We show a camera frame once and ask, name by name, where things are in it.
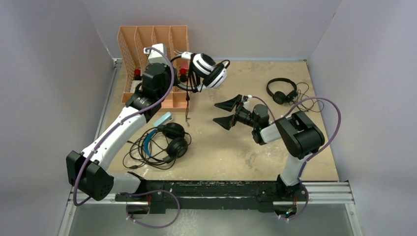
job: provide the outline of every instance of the wooden table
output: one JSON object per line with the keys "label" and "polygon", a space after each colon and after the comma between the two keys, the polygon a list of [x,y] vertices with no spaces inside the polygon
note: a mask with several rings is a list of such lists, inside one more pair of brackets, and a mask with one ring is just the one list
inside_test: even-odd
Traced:
{"label": "wooden table", "polygon": [[[185,113],[173,113],[174,122],[184,126],[192,136],[192,144],[188,152],[179,158],[175,166],[167,171],[144,166],[134,170],[146,179],[176,179],[176,180],[275,180],[284,168],[288,152],[282,140],[260,146],[251,135],[249,126],[238,123],[230,131],[212,121],[216,117],[231,115],[227,111],[214,107],[214,103],[235,97],[237,94],[250,94],[264,99],[271,107],[276,118],[285,114],[290,106],[278,105],[268,96],[265,87],[272,78],[285,77],[295,83],[305,82],[310,85],[306,95],[314,96],[310,75],[305,62],[238,62],[233,61],[228,68],[228,77],[221,87],[207,89],[191,95],[189,126],[185,122]],[[126,83],[126,71],[122,66],[116,90],[107,119],[107,127],[117,117],[123,108],[121,97]],[[276,82],[270,86],[273,92],[280,90],[288,93],[292,90],[290,84]],[[251,100],[250,109],[259,102]],[[153,123],[163,115],[158,113],[145,127],[140,129],[130,139],[137,140]],[[309,112],[308,116],[326,135],[320,113]],[[122,159],[129,152],[131,144],[127,143],[112,161],[109,172],[127,172]],[[127,157],[126,165],[139,162]],[[313,158],[302,176],[304,180],[338,180],[330,148]]]}

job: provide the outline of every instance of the metal frame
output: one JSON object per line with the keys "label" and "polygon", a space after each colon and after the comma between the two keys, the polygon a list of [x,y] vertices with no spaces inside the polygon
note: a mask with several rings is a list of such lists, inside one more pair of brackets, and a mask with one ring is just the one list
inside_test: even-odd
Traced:
{"label": "metal frame", "polygon": [[[121,59],[115,60],[115,69],[113,73],[113,80],[111,82],[111,86],[109,89],[108,96],[106,98],[106,103],[103,108],[101,118],[99,121],[99,125],[97,127],[97,132],[95,138],[97,138],[105,129],[105,123],[107,120],[108,112],[109,112],[109,104],[111,103],[112,95],[116,88],[116,83],[118,79],[118,75],[120,72],[120,66],[122,64]],[[304,182],[304,185],[307,188],[309,193],[309,201],[308,204],[344,204],[346,207],[347,215],[349,218],[349,222],[352,227],[352,232],[354,236],[362,236],[362,231],[360,228],[359,221],[357,219],[357,214],[355,210],[355,201],[353,199],[352,191],[348,182]],[[74,215],[76,212],[76,207],[73,204],[72,199],[73,189],[71,189],[71,193],[69,195],[69,199],[67,202],[65,214],[62,220],[62,224],[59,231],[59,236],[67,236],[69,235],[72,221],[74,219]],[[78,192],[77,194],[77,201],[81,201],[87,197],[86,194],[83,192]],[[96,201],[90,199],[85,204],[100,204],[100,205],[107,205],[107,204],[118,204],[118,205],[138,205],[138,206],[147,206],[147,202],[116,202],[115,201],[115,194],[109,194],[101,201]],[[278,205],[290,205],[292,202],[273,202],[275,206]]]}

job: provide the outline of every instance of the floor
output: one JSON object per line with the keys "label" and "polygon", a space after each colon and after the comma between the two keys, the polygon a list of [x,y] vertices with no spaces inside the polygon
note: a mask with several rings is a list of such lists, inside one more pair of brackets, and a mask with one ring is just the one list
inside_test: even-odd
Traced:
{"label": "floor", "polygon": [[[284,168],[288,152],[281,140],[260,146],[252,140],[251,128],[237,124],[230,131],[212,121],[216,117],[231,115],[224,110],[214,107],[214,103],[222,102],[238,94],[250,94],[264,99],[271,107],[276,118],[285,114],[290,106],[278,105],[266,93],[267,82],[272,78],[285,77],[294,82],[309,84],[310,90],[306,95],[313,96],[311,79],[305,62],[237,62],[233,61],[228,68],[228,77],[221,87],[207,89],[201,93],[192,94],[188,124],[184,113],[173,113],[174,122],[184,126],[192,136],[192,144],[188,152],[177,160],[175,166],[167,171],[144,166],[134,172],[146,179],[177,179],[177,180],[275,180]],[[107,118],[107,126],[119,115],[124,107],[121,97],[126,83],[126,70],[122,65],[116,84],[111,108]],[[271,85],[272,91],[288,93],[292,87],[285,82]],[[304,91],[306,86],[301,84],[299,89]],[[250,108],[259,102],[251,101]],[[152,126],[164,113],[158,113],[149,124],[140,129],[130,139],[135,141],[142,133]],[[326,135],[320,113],[309,112],[308,116]],[[112,161],[108,172],[126,172],[122,159],[129,151],[131,144],[126,144]],[[126,165],[138,164],[130,158]],[[338,180],[333,156],[330,148],[313,158],[302,176],[303,180]]]}

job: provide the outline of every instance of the black headphones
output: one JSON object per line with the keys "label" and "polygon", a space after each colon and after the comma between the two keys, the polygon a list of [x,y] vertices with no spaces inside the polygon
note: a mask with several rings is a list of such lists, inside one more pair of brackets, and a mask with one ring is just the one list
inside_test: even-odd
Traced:
{"label": "black headphones", "polygon": [[[287,82],[287,83],[291,84],[293,86],[294,90],[292,90],[287,95],[285,95],[281,91],[277,91],[275,93],[272,93],[271,90],[269,89],[269,85],[272,84],[273,82],[278,82],[278,81]],[[279,105],[282,105],[282,104],[284,104],[284,102],[291,102],[291,101],[294,100],[294,98],[297,97],[297,85],[292,80],[287,79],[287,78],[272,79],[267,84],[267,93],[272,97],[274,102],[278,103]]]}
{"label": "black headphones", "polygon": [[171,161],[184,156],[188,150],[188,142],[185,140],[185,135],[189,135],[184,130],[184,127],[172,122],[166,125],[159,125],[157,129],[158,132],[162,132],[165,137],[171,139],[166,148],[168,156],[164,157],[162,160],[166,163],[170,163]]}
{"label": "black headphones", "polygon": [[[217,88],[227,77],[226,69],[230,65],[229,60],[223,60],[219,64],[216,64],[213,58],[204,53],[195,54],[190,52],[184,52],[178,57],[191,61],[190,67],[192,67],[192,71],[197,76],[203,78],[203,84],[198,86],[198,91],[202,91],[205,88]],[[184,90],[192,89],[182,84],[178,84],[178,87]]]}

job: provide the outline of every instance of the white headphones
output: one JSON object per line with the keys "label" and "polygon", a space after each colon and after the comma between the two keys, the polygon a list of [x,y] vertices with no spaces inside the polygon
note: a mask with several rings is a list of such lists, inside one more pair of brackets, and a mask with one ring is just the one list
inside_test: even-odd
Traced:
{"label": "white headphones", "polygon": [[[184,52],[181,54],[182,59],[191,60],[193,54],[190,52]],[[203,78],[203,83],[197,86],[198,91],[203,91],[206,88],[217,88],[227,77],[227,67],[230,65],[229,60],[224,60],[216,65],[216,62],[206,54],[195,54],[193,58],[194,72],[196,75]],[[178,84],[183,90],[192,90],[192,87],[188,87],[183,84]]]}

